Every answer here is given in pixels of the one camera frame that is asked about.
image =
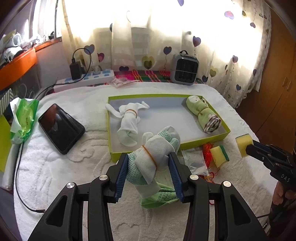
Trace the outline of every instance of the yellow sponge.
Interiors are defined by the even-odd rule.
[[[242,157],[247,156],[247,153],[246,153],[247,146],[250,144],[252,145],[254,144],[252,137],[249,134],[245,134],[235,138],[235,140],[237,142],[237,147],[239,148],[239,152],[241,153],[241,156]]]
[[[221,166],[223,163],[229,161],[228,155],[222,145],[210,149],[216,167]]]

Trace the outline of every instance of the black smartphone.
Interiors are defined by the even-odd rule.
[[[49,107],[38,122],[51,142],[64,155],[85,132],[85,127],[57,104]]]

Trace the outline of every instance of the green plastic packaging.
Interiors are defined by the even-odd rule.
[[[39,101],[36,99],[15,98],[10,102],[13,122],[10,129],[10,139],[14,144],[26,141],[33,131]]]

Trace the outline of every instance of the sheer curtain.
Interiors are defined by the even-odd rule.
[[[262,0],[62,0],[62,42],[92,53],[92,68],[167,70],[182,50],[198,58],[200,82],[232,107],[259,90],[271,16]],[[75,56],[89,65],[87,51]]]

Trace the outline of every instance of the silver bolt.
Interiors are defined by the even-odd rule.
[[[225,181],[223,182],[223,185],[229,188],[231,186],[231,182]]]
[[[191,180],[197,180],[197,179],[198,179],[198,175],[191,174],[191,175],[190,175],[190,179],[191,179]]]
[[[106,179],[108,178],[108,176],[107,175],[101,175],[101,176],[99,176],[99,179],[101,180],[101,181],[105,181]]]
[[[67,188],[73,188],[75,186],[75,183],[67,183]]]

